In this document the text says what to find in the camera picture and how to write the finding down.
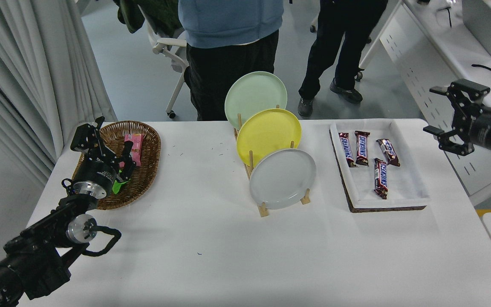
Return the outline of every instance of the black pants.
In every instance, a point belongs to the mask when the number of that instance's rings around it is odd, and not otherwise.
[[[306,76],[298,90],[304,99],[313,99],[319,92],[319,78],[335,63],[343,35],[335,79],[338,87],[354,88],[361,51],[386,9],[387,0],[320,0],[320,4],[317,37],[310,48]]]
[[[191,65],[185,82],[199,121],[226,120],[225,98],[241,76],[250,72],[274,72],[278,32],[255,43],[202,49],[187,45]]]

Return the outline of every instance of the dark green jacket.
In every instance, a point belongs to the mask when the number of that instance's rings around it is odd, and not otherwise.
[[[177,16],[178,0],[113,0],[118,6],[117,18],[135,33],[143,26],[143,10],[156,34],[172,37],[176,29],[181,28]]]

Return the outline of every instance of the wicker basket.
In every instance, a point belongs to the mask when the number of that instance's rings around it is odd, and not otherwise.
[[[118,194],[111,194],[99,200],[98,209],[109,210],[126,206],[140,198],[154,182],[160,158],[160,136],[155,129],[138,121],[119,121],[100,129],[100,135],[105,145],[111,148],[117,156],[122,153],[124,148],[124,135],[133,133],[144,135],[142,165],[134,169],[130,181],[121,187]],[[84,156],[81,155],[75,172],[81,165],[83,158]]]

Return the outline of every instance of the blue sweater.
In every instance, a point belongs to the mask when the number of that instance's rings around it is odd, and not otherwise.
[[[281,26],[283,0],[179,0],[187,43],[198,48],[251,43]]]

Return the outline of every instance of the shoe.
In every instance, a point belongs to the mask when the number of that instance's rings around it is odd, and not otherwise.
[[[310,117],[314,110],[313,101],[313,99],[300,98],[300,101],[298,102],[298,114],[302,117]]]
[[[333,82],[331,82],[331,85],[329,85],[329,89],[333,93],[343,95],[344,99],[346,99],[351,103],[360,103],[361,101],[363,101],[363,96],[361,96],[361,94],[358,91],[356,91],[355,89],[345,90],[341,87],[337,87],[337,84],[334,79]]]

